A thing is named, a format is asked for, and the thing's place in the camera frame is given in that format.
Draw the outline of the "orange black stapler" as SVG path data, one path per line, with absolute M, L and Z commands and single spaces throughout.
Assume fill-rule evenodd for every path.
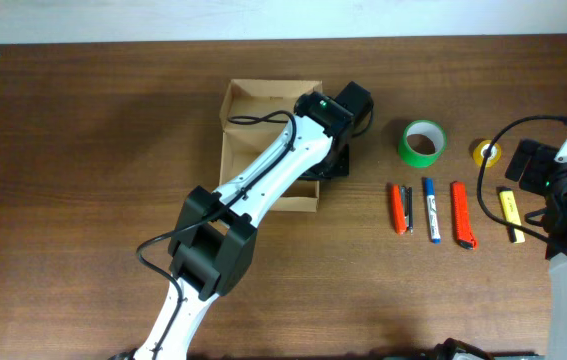
M 412 188 L 398 184 L 389 187 L 392 222 L 398 235 L 413 232 Z

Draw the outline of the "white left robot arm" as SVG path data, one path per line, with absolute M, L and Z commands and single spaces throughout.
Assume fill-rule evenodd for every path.
M 121 359 L 184 359 L 213 302 L 227 295 L 252 263 L 258 226 L 299 179 L 329 180 L 349 173 L 349 142 L 371 124 L 371 93 L 350 82 L 335 97 L 313 91 L 292 110 L 235 115 L 230 122 L 279 123 L 278 137 L 232 180 L 186 197 L 175 228 L 136 249 L 146 268 L 165 278 L 166 299 L 144 343 Z

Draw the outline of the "orange utility knife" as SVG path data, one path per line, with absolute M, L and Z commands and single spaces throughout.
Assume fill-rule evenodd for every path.
M 474 236 L 470 224 L 465 184 L 459 181 L 452 182 L 451 195 L 456 240 L 461 247 L 475 250 L 478 248 L 478 240 Z

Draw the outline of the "yellow highlighter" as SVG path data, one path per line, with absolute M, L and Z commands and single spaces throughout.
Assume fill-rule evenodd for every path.
M 509 223 L 513 223 L 515 225 L 521 225 L 521 219 L 513 191 L 508 187 L 498 187 L 497 193 L 499 196 L 505 221 Z M 510 241 L 514 244 L 520 244 L 525 242 L 525 235 L 521 230 L 515 228 L 509 228 L 508 235 Z

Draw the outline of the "green tape roll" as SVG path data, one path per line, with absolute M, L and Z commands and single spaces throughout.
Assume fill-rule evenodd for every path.
M 398 144 L 399 157 L 414 168 L 433 165 L 447 146 L 447 135 L 443 128 L 429 120 L 409 123 Z

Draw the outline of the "brown cardboard box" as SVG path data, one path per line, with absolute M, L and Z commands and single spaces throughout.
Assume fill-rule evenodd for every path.
M 230 117 L 291 112 L 301 95 L 322 90 L 318 80 L 231 80 L 219 113 L 223 129 L 219 183 L 223 185 L 243 172 L 284 128 L 272 123 L 237 125 L 228 121 Z

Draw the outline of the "small yellow tape roll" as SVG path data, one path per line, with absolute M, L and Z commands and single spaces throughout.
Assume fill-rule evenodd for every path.
M 491 144 L 490 140 L 481 141 L 473 150 L 472 157 L 477 166 L 485 164 L 493 167 L 501 158 L 502 149 L 499 144 Z

